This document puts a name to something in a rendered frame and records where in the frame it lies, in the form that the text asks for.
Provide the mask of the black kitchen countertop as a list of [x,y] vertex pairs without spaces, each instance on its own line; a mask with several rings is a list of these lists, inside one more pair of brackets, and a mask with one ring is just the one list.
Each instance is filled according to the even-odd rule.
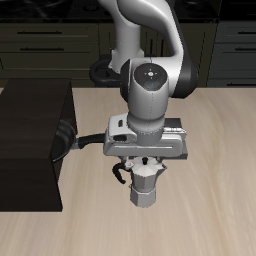
[[[175,0],[181,23],[256,21],[256,0]],[[0,23],[112,23],[98,0],[0,0]]]

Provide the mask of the dark wooden cabinet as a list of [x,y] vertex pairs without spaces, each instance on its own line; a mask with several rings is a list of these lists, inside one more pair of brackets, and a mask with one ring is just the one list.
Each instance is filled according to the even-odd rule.
[[0,212],[60,212],[51,149],[76,117],[69,79],[11,79],[0,93]]

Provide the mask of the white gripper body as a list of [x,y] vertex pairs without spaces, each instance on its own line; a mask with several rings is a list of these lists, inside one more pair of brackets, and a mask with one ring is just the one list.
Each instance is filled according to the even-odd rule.
[[179,157],[186,152],[185,138],[186,131],[184,129],[166,127],[161,139],[156,144],[141,146],[137,143],[137,135],[133,131],[117,135],[106,131],[103,153],[107,156],[120,157]]

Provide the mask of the flat black base plate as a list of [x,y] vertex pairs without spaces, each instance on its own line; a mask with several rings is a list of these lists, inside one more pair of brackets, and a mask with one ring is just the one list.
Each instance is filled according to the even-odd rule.
[[96,87],[119,87],[121,83],[121,75],[109,68],[112,60],[110,54],[103,54],[100,59],[95,62],[89,71],[90,79],[95,83]]

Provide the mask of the dark grey drawer cupboard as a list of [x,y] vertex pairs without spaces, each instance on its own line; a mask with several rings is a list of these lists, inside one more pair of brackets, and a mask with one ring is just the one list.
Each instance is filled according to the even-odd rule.
[[218,24],[207,87],[256,88],[256,21]]

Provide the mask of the silver moka pot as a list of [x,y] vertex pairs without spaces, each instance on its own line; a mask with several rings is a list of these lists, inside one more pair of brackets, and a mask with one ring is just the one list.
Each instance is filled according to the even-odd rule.
[[112,172],[121,184],[120,169],[131,176],[130,201],[137,207],[148,208],[156,202],[156,181],[167,167],[154,157],[135,157],[131,162],[117,163]]

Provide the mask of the black frying pan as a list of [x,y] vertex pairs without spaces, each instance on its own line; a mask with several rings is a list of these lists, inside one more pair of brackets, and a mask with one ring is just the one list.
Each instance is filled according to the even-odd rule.
[[76,137],[74,128],[64,120],[60,120],[51,148],[51,157],[54,163],[63,159],[70,150],[83,149],[94,143],[103,143],[104,133]]

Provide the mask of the dark olive kitchen cupboards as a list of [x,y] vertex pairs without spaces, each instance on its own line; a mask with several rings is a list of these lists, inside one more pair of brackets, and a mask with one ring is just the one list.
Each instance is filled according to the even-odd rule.
[[[216,23],[180,23],[189,54],[205,87]],[[10,78],[70,78],[72,87],[94,87],[89,69],[116,46],[113,23],[0,24],[0,88]],[[163,36],[141,26],[140,47],[147,54],[169,56]]]

